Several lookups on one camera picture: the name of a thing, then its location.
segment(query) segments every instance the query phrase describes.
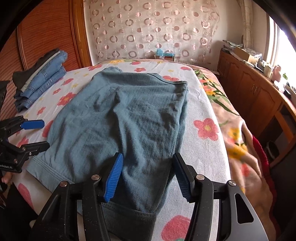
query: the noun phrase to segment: white wall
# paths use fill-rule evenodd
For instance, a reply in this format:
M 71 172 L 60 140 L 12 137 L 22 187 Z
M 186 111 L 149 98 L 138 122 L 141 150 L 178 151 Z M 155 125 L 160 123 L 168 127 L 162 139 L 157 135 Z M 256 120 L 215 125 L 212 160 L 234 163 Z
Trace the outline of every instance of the white wall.
M 220 50 L 223 47 L 222 40 L 228 40 L 234 43 L 241 43 L 243 34 L 242 12 L 236 0 L 215 0 L 220 21 L 218 29 L 213 36 L 211 69 L 216 70 Z
M 264 55 L 267 35 L 266 12 L 255 2 L 253 5 L 252 49 Z

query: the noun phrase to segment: sheer curtain with circles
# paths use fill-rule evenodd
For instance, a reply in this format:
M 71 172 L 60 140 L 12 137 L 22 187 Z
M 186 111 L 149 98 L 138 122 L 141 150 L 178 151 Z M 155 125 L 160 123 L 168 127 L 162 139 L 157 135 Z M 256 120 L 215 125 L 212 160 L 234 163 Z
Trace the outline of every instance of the sheer curtain with circles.
M 151 58 L 158 48 L 207 62 L 219 13 L 214 0 L 88 0 L 99 60 Z

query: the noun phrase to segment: cardboard box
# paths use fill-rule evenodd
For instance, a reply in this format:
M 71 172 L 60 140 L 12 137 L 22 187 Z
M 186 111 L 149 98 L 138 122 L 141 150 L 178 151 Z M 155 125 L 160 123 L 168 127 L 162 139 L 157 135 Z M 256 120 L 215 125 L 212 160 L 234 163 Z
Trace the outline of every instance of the cardboard box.
M 235 47 L 234 53 L 239 56 L 240 58 L 244 59 L 245 61 L 254 64 L 258 62 L 260 57 L 254 57 L 250 54 L 248 54 L 246 51 L 242 50 L 239 47 Z

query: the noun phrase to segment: silver pivot bolt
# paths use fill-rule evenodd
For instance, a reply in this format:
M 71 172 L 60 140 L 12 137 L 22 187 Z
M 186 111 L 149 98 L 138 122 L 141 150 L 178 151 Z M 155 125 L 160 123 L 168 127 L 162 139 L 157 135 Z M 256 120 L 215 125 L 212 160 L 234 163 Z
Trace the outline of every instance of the silver pivot bolt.
M 100 179 L 100 175 L 98 175 L 98 174 L 92 175 L 91 176 L 91 179 L 94 180 L 94 181 L 99 180 Z
M 205 179 L 205 176 L 204 175 L 201 175 L 201 174 L 198 174 L 198 175 L 196 175 L 196 179 L 202 181 L 202 180 Z
M 230 185 L 230 186 L 236 186 L 237 185 L 237 183 L 235 182 L 235 181 L 233 181 L 233 180 L 229 180 L 228 181 L 228 184 Z
M 68 185 L 68 182 L 67 182 L 67 181 L 61 181 L 61 182 L 59 183 L 59 185 L 60 185 L 61 187 L 65 187 L 65 186 Z

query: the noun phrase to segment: curtain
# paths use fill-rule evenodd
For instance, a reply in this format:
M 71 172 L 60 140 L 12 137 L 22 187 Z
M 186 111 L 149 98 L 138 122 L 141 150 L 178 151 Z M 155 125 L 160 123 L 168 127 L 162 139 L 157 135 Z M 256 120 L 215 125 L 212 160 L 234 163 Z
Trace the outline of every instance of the curtain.
M 237 0 L 242 10 L 242 19 L 244 23 L 243 44 L 244 48 L 252 48 L 251 27 L 253 23 L 252 0 Z

